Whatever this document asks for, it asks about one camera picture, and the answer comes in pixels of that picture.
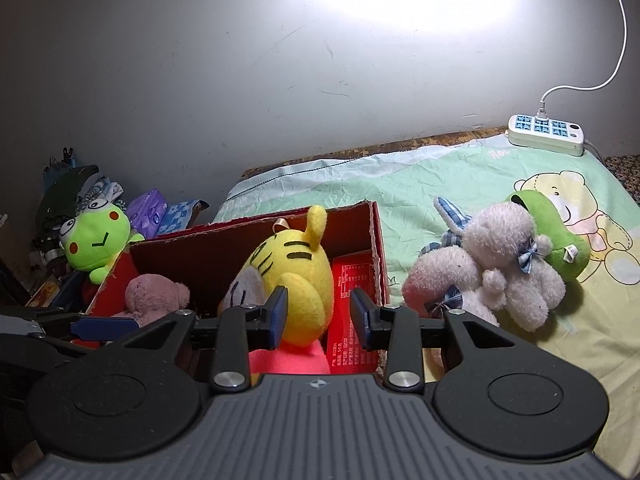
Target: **yellow tiger plush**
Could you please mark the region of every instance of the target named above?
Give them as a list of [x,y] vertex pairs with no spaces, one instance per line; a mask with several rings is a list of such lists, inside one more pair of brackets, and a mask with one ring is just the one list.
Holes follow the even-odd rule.
[[278,285],[287,287],[289,312],[283,341],[306,347],[327,329],[334,312],[334,278],[320,240],[326,211],[306,213],[305,231],[286,229],[261,243],[232,283],[222,308],[262,304]]

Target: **frog eye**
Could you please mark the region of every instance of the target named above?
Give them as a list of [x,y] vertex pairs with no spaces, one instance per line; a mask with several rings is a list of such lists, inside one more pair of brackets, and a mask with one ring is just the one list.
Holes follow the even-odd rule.
[[96,210],[96,209],[101,209],[104,206],[106,206],[109,202],[107,202],[105,199],[103,198],[96,198],[95,200],[92,200],[91,203],[89,204],[89,209],[92,210]]
[[64,237],[66,234],[68,234],[69,231],[71,231],[71,229],[73,228],[73,226],[76,224],[76,219],[72,218],[71,220],[66,221],[65,223],[62,224],[62,227],[60,228],[60,237]]

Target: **crosshair logo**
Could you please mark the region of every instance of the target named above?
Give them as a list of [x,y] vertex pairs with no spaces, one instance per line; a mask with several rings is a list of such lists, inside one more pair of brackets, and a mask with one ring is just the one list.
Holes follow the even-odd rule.
[[325,386],[327,386],[327,384],[329,383],[321,378],[314,379],[309,383],[309,385],[315,388],[316,390],[319,390],[320,388],[324,388]]

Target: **hot pink plush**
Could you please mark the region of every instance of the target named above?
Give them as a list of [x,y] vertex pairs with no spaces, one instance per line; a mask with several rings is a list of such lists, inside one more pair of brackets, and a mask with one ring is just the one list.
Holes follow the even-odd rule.
[[142,274],[127,285],[124,299],[127,309],[117,317],[132,317],[145,326],[170,312],[187,308],[189,289],[160,274]]
[[317,339],[304,348],[282,341],[275,350],[254,350],[249,354],[249,366],[252,374],[329,374],[329,363]]

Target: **red label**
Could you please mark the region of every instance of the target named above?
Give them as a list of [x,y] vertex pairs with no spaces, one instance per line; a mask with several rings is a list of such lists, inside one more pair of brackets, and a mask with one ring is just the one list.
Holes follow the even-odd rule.
[[349,310],[349,293],[359,286],[374,296],[371,252],[334,258],[334,317],[327,335],[327,360],[332,374],[364,374],[376,371],[378,352],[362,349],[353,329]]

